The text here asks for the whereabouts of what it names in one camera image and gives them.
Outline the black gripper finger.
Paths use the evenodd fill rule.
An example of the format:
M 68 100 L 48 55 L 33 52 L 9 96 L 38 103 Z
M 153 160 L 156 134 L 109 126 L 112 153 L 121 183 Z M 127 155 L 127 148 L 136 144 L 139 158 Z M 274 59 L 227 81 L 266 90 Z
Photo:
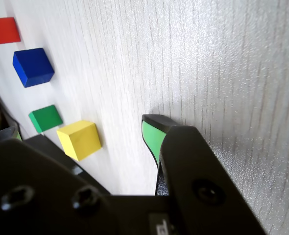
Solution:
M 0 141 L 0 235 L 108 235 L 89 182 L 15 138 Z
M 264 230 L 196 127 L 142 116 L 142 137 L 162 169 L 182 235 L 262 235 Z

